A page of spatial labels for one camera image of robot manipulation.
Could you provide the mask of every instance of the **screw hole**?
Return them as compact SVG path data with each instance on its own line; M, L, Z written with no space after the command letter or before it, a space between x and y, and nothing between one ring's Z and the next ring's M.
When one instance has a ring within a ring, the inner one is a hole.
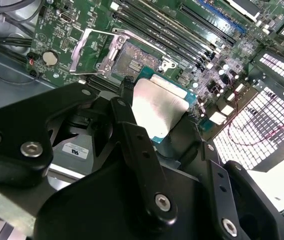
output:
M227 191L226 191L226 188L225 187L223 187L222 185L220 185L220 189L222 190L222 192L224 192L224 193L226 193Z
M143 156L146 157L147 159L151 157L151 155L147 151L143 152Z

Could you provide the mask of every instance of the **white label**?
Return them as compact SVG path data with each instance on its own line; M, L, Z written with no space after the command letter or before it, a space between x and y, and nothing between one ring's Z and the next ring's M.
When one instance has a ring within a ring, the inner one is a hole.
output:
M66 143L63 146L63 151L72 155L75 155L79 158L86 159L88 155L88 149L83 148L81 146L77 146L70 142Z

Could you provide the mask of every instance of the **motherboard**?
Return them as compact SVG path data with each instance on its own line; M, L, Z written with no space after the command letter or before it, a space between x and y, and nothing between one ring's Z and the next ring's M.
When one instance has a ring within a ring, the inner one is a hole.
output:
M257 54L284 57L283 25L284 0L54 0L40 11L27 68L58 87L112 90L148 69L194 93L200 121L210 104L250 88Z

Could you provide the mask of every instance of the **perforated metal panel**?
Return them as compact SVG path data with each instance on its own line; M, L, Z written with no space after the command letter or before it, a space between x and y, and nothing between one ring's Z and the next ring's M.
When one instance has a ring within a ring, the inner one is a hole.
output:
M284 141L284 101L265 88L214 139L225 163L237 161L247 170L266 159Z

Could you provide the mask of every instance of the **electronic component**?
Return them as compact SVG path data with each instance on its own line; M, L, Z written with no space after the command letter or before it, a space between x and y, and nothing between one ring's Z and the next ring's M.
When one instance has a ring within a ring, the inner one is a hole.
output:
M223 75L221 76L221 80L222 80L222 82L223 82L225 85L229 85L229 84L231 83L231 80L230 80L229 76L226 75L226 74L223 74Z
M225 115L214 109L207 110L206 114L208 119L217 125L222 125L227 119Z
M216 71L218 72L218 74L221 76L225 73L225 70L221 67L221 66L218 66L216 68Z
M223 69L223 70L228 70L230 67L229 67L229 65L226 63L226 62L224 62L224 61L221 61L220 62L220 66L221 66L221 68Z
M201 98L197 98L197 101L198 101L198 104L202 107L202 106L204 106L204 102L203 102L203 100L201 99Z
M234 70L230 70L230 74L233 76L235 80L239 78L239 75Z
M253 22L257 21L257 17L260 15L260 9L250 0L225 0L225 1L227 1L234 9L236 9L241 14L251 19Z
M240 83L240 82L237 82L235 85L234 85L234 90L239 93L240 91L243 90L244 88L244 84Z
M54 51L46 51L42 55L43 61L47 66L55 66L58 63L58 55Z
M218 109L221 111L221 113L223 113L226 116L231 115L231 113L234 111L234 108L226 103L226 101L223 98L220 98L217 102L217 107Z

